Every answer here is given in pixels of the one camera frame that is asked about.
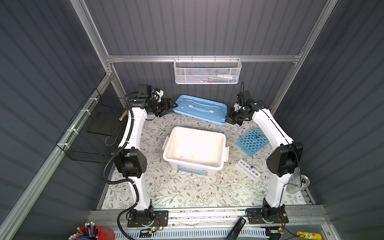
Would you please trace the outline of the blue plastic box lid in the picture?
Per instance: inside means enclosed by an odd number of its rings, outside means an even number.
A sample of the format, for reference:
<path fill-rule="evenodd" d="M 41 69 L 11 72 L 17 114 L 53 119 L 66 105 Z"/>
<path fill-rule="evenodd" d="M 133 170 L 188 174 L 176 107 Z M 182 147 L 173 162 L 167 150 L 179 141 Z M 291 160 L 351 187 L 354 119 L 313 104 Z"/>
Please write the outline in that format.
<path fill-rule="evenodd" d="M 181 95 L 174 112 L 217 125 L 226 124 L 227 106 L 223 103 L 205 100 L 197 97 Z"/>

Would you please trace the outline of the blue test tube rack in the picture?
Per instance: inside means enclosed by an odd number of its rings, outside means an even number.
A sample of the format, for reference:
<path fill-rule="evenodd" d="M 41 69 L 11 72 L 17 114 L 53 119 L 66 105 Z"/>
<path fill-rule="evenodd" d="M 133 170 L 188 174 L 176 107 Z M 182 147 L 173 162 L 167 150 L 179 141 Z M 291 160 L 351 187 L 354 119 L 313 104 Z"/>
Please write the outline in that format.
<path fill-rule="evenodd" d="M 268 138 L 260 127 L 256 127 L 238 140 L 237 146 L 252 157 L 269 144 Z"/>

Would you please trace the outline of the small white tube rack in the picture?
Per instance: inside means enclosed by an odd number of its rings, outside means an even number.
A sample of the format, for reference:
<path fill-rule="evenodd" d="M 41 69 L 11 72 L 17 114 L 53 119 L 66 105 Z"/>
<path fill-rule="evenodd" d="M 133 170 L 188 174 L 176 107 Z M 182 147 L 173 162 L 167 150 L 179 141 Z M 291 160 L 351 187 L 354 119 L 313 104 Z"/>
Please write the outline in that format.
<path fill-rule="evenodd" d="M 248 178 L 250 178 L 255 183 L 260 180 L 261 173 L 259 173 L 257 170 L 251 170 L 250 167 L 252 165 L 249 165 L 243 159 L 240 159 L 238 162 L 236 162 L 235 166 L 239 171 L 241 171 L 243 174 L 245 174 Z"/>

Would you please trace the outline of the white plastic storage bin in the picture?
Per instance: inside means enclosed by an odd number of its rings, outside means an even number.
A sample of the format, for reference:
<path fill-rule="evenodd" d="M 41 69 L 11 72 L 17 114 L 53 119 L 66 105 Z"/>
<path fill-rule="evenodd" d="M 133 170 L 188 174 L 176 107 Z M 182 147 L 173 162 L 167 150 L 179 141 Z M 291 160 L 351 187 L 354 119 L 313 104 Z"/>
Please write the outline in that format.
<path fill-rule="evenodd" d="M 163 158 L 175 171 L 212 177 L 229 159 L 226 141 L 222 133 L 175 127 L 163 145 Z"/>

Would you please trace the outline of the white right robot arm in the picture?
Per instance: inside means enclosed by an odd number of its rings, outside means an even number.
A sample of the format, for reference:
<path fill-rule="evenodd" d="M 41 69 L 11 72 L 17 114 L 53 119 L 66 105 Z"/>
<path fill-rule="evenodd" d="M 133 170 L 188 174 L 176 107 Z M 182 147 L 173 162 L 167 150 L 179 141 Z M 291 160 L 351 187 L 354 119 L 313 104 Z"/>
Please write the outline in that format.
<path fill-rule="evenodd" d="M 244 121 L 254 121 L 267 137 L 273 150 L 266 160 L 272 174 L 269 189 L 263 199 L 261 212 L 255 218 L 260 218 L 268 224 L 287 223 L 285 195 L 292 174 L 299 168 L 303 145 L 289 137 L 264 102 L 255 101 L 249 91 L 240 92 L 237 99 L 237 103 L 228 110 L 226 122 L 241 126 Z"/>

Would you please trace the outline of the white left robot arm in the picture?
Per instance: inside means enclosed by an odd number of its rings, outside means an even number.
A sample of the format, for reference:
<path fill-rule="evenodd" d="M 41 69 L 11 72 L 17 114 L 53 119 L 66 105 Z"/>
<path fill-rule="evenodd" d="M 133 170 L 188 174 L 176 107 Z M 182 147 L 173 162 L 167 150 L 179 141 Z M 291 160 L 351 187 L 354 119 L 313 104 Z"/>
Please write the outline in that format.
<path fill-rule="evenodd" d="M 117 150 L 112 153 L 103 170 L 103 178 L 108 185 L 123 183 L 131 185 L 135 202 L 132 207 L 124 211 L 128 227 L 149 227 L 156 218 L 152 200 L 144 183 L 148 161 L 140 150 L 140 141 L 148 114 L 160 118 L 177 106 L 163 95 L 164 92 L 159 88 L 140 84 L 137 91 L 125 96 L 127 109 L 119 120 L 126 120 L 127 127 Z"/>

